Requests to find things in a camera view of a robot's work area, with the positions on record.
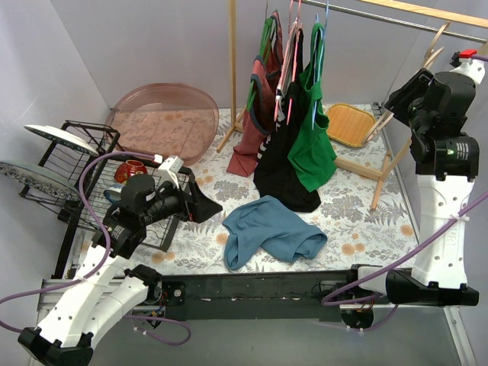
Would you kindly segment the wooden hanger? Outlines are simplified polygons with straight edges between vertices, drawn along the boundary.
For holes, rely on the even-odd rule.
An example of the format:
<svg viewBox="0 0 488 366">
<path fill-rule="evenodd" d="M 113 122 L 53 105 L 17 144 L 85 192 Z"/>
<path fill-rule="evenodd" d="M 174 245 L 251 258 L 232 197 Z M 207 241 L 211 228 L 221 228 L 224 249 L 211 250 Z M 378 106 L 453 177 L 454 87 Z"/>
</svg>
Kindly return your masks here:
<svg viewBox="0 0 488 366">
<path fill-rule="evenodd" d="M 436 58 L 440 55 L 440 53 L 443 51 L 444 47 L 440 47 L 437 50 L 434 50 L 435 45 L 438 42 L 438 39 L 440 36 L 448 29 L 450 26 L 451 22 L 446 21 L 443 23 L 443 25 L 438 29 L 437 33 L 435 34 L 434 38 L 432 39 L 432 42 L 429 45 L 429 48 L 426 50 L 424 59 L 422 61 L 421 67 L 429 69 Z M 364 145 L 367 142 L 369 142 L 375 135 L 377 135 L 380 130 L 386 126 L 386 124 L 393 118 L 393 113 L 385 110 L 385 112 L 382 113 L 382 115 L 377 119 L 377 121 L 373 124 L 372 128 L 366 133 L 365 137 L 361 141 L 361 144 Z"/>
</svg>

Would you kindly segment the blue tank top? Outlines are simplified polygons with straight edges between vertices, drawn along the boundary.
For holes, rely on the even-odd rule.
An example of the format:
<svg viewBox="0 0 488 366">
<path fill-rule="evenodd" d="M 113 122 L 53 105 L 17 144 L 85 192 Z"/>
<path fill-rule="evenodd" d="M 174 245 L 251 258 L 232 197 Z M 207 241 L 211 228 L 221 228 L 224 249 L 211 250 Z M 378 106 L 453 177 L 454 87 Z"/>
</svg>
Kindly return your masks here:
<svg viewBox="0 0 488 366">
<path fill-rule="evenodd" d="M 236 208 L 223 226 L 228 230 L 223 258 L 231 271 L 244 267 L 259 249 L 289 264 L 314 259 L 328 240 L 320 228 L 306 223 L 272 196 Z"/>
</svg>

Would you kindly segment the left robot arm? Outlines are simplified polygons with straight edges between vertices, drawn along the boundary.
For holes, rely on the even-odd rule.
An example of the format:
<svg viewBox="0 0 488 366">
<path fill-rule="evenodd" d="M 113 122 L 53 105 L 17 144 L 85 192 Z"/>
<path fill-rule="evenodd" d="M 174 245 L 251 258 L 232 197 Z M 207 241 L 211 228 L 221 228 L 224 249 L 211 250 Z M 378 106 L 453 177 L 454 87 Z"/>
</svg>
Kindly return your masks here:
<svg viewBox="0 0 488 366">
<path fill-rule="evenodd" d="M 43 365 L 87 365 L 100 339 L 131 308 L 161 299 L 160 273 L 145 265 L 125 266 L 146 238 L 148 225 L 172 216 L 203 223 L 223 209 L 196 184 L 189 186 L 189 191 L 170 181 L 157 186 L 150 175 L 128 178 L 120 200 L 109 207 L 94 235 L 74 283 L 44 319 L 21 331 L 18 342 L 33 358 Z M 122 284 L 103 297 L 122 269 Z"/>
</svg>

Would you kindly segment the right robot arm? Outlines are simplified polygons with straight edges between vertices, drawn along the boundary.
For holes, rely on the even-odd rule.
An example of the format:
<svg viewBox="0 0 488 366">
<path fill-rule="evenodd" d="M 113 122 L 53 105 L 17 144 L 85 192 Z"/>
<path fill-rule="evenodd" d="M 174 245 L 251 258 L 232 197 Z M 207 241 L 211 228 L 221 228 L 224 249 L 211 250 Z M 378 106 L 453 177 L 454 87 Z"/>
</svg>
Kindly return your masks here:
<svg viewBox="0 0 488 366">
<path fill-rule="evenodd" d="M 386 297 L 394 304 L 434 307 L 479 303 L 467 284 L 464 234 L 467 213 L 487 198 L 469 201 L 479 172 L 478 142 L 462 132 L 467 111 L 485 76 L 477 56 L 462 57 L 451 71 L 420 69 L 389 96 L 384 107 L 411 131 L 421 199 L 420 244 L 386 267 L 358 265 L 352 279 L 322 298 L 324 306 Z"/>
</svg>

